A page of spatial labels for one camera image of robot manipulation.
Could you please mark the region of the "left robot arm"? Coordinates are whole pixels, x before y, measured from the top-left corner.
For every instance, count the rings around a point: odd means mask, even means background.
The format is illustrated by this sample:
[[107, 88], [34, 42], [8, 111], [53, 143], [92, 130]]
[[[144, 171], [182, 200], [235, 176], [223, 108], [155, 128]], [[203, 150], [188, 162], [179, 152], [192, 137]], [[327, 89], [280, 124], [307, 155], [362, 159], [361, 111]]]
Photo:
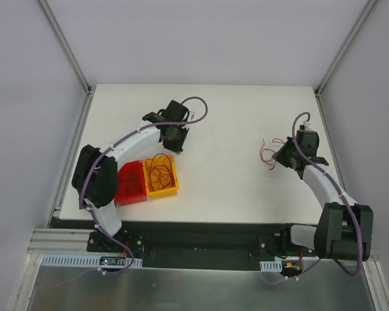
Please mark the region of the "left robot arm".
[[172, 100], [165, 109], [146, 114], [132, 133], [118, 141], [101, 147], [87, 144], [81, 149], [71, 184], [78, 192], [79, 208], [87, 210], [97, 229], [104, 233], [101, 243], [108, 251], [119, 251], [124, 244], [114, 203], [119, 170], [132, 157], [158, 143], [180, 153], [188, 132], [184, 123], [189, 116], [187, 107]]

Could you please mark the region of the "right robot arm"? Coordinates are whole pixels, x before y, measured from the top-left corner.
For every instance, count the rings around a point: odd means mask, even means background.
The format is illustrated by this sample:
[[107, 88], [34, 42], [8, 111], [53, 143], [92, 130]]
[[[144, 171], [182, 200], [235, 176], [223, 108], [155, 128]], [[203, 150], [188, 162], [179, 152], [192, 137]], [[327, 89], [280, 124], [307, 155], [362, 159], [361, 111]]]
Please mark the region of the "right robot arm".
[[279, 249], [294, 255], [301, 247], [312, 249], [322, 259], [358, 260], [357, 230], [350, 213], [355, 215], [361, 231], [362, 260], [370, 257], [373, 211], [347, 197], [342, 188], [335, 188], [330, 179], [329, 163], [317, 156], [318, 133], [301, 126], [296, 137], [287, 142], [272, 158], [293, 169], [312, 190], [322, 214], [316, 226], [291, 224], [289, 234], [279, 239]]

